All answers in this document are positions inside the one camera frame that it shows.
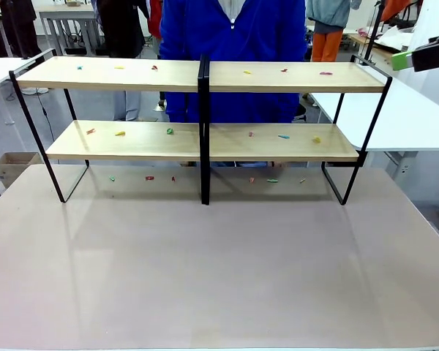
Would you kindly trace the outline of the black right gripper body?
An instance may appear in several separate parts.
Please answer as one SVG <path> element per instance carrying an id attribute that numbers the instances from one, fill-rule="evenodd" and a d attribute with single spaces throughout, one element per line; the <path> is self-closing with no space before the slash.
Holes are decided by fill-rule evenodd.
<path id="1" fill-rule="evenodd" d="M 426 45 L 416 48 L 411 53 L 411 61 L 415 72 L 439 68 L 439 36 L 429 38 Z"/>

